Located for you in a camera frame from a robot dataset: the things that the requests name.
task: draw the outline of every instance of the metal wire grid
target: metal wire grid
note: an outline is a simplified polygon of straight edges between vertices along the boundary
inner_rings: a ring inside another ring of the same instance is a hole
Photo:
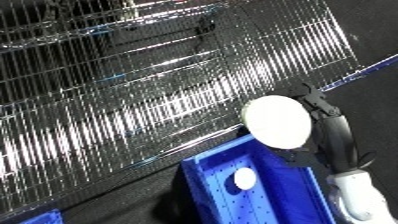
[[[323,1],[72,3],[55,21],[2,12],[3,214],[233,130],[268,90],[357,67]]]

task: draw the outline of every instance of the white ball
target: white ball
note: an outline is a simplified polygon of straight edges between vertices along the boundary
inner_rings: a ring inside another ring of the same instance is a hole
[[[284,96],[265,96],[249,102],[242,110],[242,118],[258,141],[279,149],[303,146],[312,129],[304,107]]]
[[[249,190],[256,184],[257,177],[250,168],[243,167],[238,169],[234,174],[234,183],[241,190]]]

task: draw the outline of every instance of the blue container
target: blue container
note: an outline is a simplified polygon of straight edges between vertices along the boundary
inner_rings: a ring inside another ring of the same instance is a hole
[[[22,222],[21,224],[63,224],[61,212],[58,209],[54,209],[50,212],[46,212],[29,220]]]
[[[251,135],[188,158],[182,167],[205,224],[334,224],[310,168],[289,167]],[[236,170],[257,175],[247,191]]]

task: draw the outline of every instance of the wire rack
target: wire rack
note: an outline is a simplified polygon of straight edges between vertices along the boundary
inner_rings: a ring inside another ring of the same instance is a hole
[[[357,60],[323,1],[0,3],[0,214],[239,127]]]

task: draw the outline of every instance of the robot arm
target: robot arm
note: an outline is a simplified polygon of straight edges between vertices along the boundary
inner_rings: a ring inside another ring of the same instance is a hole
[[[311,115],[312,139],[318,146],[318,158],[331,171],[327,181],[332,187],[330,201],[335,213],[348,223],[395,223],[384,196],[373,187],[370,175],[361,170],[373,162],[375,153],[359,157],[350,126],[340,109],[330,105],[321,91],[306,83],[268,95],[295,99]]]

